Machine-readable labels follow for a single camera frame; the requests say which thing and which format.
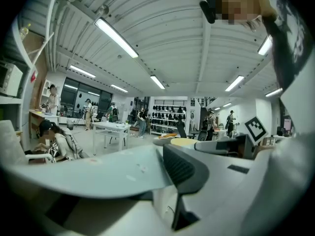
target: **white table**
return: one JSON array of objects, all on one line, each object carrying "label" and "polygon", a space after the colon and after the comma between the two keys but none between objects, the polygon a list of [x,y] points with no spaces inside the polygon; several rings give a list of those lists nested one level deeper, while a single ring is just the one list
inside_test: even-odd
[{"label": "white table", "polygon": [[273,136],[273,138],[274,138],[274,140],[273,140],[273,145],[275,145],[275,144],[276,144],[276,140],[284,140],[284,139],[289,139],[289,138],[291,138],[291,137],[285,137],[285,136],[277,136],[277,135],[275,135],[275,136]]},{"label": "white table", "polygon": [[95,137],[96,133],[104,135],[104,148],[107,147],[107,136],[118,138],[118,151],[123,149],[123,140],[126,139],[126,147],[128,148],[129,133],[131,125],[125,124],[124,127],[118,127],[114,122],[94,122],[93,123],[93,154],[96,155]]}]

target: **ceiling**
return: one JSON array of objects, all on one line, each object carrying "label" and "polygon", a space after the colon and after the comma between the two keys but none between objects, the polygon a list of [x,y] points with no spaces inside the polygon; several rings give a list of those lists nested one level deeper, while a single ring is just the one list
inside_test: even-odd
[{"label": "ceiling", "polygon": [[[252,32],[220,21],[210,25],[199,2],[55,0],[49,30],[54,36],[46,49],[49,66],[69,77],[84,77],[68,69],[74,64],[96,75],[84,78],[90,85],[114,90],[110,85],[115,84],[128,96],[260,97],[275,88],[270,55],[257,53],[267,35],[264,27]],[[109,7],[104,19],[138,52],[138,58],[132,59],[94,25],[103,4]],[[31,0],[27,20],[45,15],[43,6],[44,0]],[[37,23],[32,25],[31,30],[44,34]],[[152,74],[163,81],[165,90],[153,83]],[[225,92],[238,75],[245,76],[240,88]]]}]

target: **black cap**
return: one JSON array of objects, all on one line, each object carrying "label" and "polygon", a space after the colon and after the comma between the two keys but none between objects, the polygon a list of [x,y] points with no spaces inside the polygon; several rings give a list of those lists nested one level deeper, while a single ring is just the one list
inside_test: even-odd
[{"label": "black cap", "polygon": [[47,89],[56,88],[54,84],[51,84]]},{"label": "black cap", "polygon": [[39,136],[42,137],[44,131],[51,129],[52,126],[53,126],[53,124],[49,120],[43,120],[38,126]]}]

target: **black and white marker board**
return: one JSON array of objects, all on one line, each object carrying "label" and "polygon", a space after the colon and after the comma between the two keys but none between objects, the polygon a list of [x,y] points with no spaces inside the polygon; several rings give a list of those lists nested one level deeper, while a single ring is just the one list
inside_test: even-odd
[{"label": "black and white marker board", "polygon": [[268,135],[265,126],[262,124],[257,116],[252,117],[249,120],[241,123],[240,126],[237,128],[237,131],[248,134],[254,146]]}]

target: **seated person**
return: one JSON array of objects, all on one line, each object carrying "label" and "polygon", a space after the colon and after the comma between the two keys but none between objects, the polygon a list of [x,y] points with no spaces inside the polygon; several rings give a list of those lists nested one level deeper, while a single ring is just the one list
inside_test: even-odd
[{"label": "seated person", "polygon": [[[82,149],[75,142],[70,130],[68,128],[61,129],[54,122],[50,122],[48,120],[44,120],[39,125],[39,136],[48,135],[54,137],[54,142],[52,146],[45,144],[38,144],[34,150],[39,150],[41,148],[50,150],[58,150],[55,161],[65,161],[65,160],[74,160],[78,156],[81,157]],[[69,137],[72,141],[72,145],[70,146],[66,137]]]}]

